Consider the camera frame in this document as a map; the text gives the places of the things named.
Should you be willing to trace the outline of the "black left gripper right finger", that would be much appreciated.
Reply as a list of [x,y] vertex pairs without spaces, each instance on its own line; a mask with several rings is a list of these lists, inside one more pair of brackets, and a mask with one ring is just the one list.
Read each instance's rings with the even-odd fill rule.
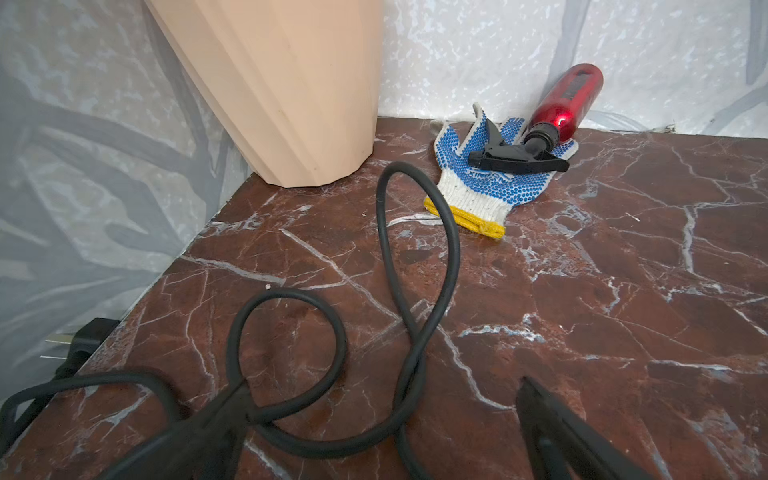
[[534,478],[651,477],[531,377],[521,379],[516,409]]

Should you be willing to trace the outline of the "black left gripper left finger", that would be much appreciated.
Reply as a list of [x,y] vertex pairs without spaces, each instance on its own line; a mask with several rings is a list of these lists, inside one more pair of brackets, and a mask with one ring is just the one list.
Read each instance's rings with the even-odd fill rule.
[[232,479],[247,429],[245,381],[228,386],[202,410],[140,444],[100,479]]

